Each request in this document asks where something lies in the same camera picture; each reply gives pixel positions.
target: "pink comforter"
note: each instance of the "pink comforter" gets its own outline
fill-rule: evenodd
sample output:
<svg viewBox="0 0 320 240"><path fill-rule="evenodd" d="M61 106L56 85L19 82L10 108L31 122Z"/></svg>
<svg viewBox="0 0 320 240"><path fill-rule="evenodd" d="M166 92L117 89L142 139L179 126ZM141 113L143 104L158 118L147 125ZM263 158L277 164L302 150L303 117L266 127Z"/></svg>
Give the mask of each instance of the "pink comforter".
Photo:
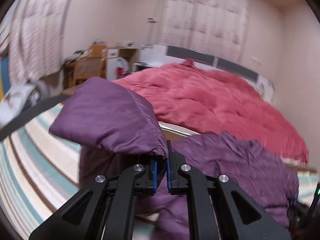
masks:
<svg viewBox="0 0 320 240"><path fill-rule="evenodd" d="M308 162L308 149L294 127L234 74L204 71L186 61L115 82L146 98L159 121L199 133L226 130L239 139L257 139L281 157Z"/></svg>

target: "metal bolt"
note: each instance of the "metal bolt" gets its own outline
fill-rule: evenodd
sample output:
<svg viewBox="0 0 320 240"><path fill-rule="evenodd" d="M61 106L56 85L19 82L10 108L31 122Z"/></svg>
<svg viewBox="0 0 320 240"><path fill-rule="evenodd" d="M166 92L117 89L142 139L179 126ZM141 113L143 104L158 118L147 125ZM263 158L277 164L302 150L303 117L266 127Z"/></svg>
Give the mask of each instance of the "metal bolt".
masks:
<svg viewBox="0 0 320 240"><path fill-rule="evenodd" d="M135 171L142 171L144 169L142 164L137 164L133 168Z"/></svg>
<svg viewBox="0 0 320 240"><path fill-rule="evenodd" d="M221 182L227 182L229 180L229 177L227 175L220 175L219 180Z"/></svg>
<svg viewBox="0 0 320 240"><path fill-rule="evenodd" d="M106 177L103 176L103 175L98 175L98 176L96 177L96 182L98 182L98 183L102 183L102 182L104 182L105 180L106 180Z"/></svg>
<svg viewBox="0 0 320 240"><path fill-rule="evenodd" d="M183 171L190 171L190 170L191 170L191 166L188 165L188 164L183 164L183 165L181 166L181 169L182 169Z"/></svg>

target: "chair backrest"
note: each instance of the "chair backrest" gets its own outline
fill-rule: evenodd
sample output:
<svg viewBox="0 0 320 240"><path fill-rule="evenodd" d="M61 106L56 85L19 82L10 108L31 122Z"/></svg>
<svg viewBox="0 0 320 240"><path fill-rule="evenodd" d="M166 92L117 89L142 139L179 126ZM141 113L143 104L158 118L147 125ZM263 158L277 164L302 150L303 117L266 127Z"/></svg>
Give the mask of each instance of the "chair backrest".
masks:
<svg viewBox="0 0 320 240"><path fill-rule="evenodd" d="M92 76L101 76L103 58L95 56L83 56L77 59L74 72L74 80L88 79Z"/></svg>

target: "striped mattress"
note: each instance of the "striped mattress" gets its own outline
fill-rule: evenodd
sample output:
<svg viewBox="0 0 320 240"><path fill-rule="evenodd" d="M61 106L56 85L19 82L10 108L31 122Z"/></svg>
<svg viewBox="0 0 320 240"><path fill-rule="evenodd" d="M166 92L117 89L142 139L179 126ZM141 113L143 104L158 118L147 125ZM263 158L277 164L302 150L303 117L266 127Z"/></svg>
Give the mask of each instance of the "striped mattress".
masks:
<svg viewBox="0 0 320 240"><path fill-rule="evenodd" d="M63 105L41 113L0 143L0 206L23 239L78 191L80 145L49 134ZM182 136L195 132L159 123ZM299 197L312 201L318 177L300 174ZM150 239L157 215L137 217L134 240Z"/></svg>

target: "purple fabric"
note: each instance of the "purple fabric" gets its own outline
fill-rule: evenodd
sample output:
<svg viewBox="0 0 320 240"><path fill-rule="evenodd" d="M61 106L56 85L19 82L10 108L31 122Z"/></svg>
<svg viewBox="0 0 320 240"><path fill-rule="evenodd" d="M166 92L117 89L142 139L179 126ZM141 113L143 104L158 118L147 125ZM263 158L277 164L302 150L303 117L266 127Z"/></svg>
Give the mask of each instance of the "purple fabric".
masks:
<svg viewBox="0 0 320 240"><path fill-rule="evenodd" d="M108 172L103 174L118 175L136 164L140 154L167 156L166 139L152 105L137 93L99 77L88 79L76 90L49 131L83 146L82 153L87 154L81 154L80 185L106 167ZM93 161L91 169L84 168L84 163Z"/></svg>
<svg viewBox="0 0 320 240"><path fill-rule="evenodd" d="M194 135L172 144L173 151L204 174L228 175L284 228L287 210L298 197L298 177L281 159L258 141L236 139L227 132ZM160 212L152 239L189 239L186 197L168 195L166 179L155 196L139 200L137 212Z"/></svg>

